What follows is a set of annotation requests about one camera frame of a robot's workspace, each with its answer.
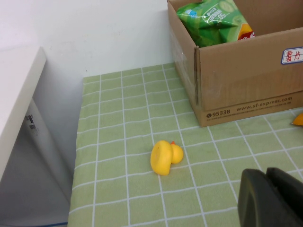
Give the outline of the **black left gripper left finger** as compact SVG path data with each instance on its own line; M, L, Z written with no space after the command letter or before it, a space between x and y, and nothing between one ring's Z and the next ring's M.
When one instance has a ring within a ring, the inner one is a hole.
M238 215L242 227L284 226L284 202L278 190L262 171L243 170Z

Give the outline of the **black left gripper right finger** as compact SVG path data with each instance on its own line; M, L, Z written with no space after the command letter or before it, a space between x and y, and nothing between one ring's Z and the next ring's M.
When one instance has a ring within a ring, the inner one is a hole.
M293 215L294 221L303 226L303 183L285 171L269 167L267 178L277 189L282 201L287 205L287 213Z

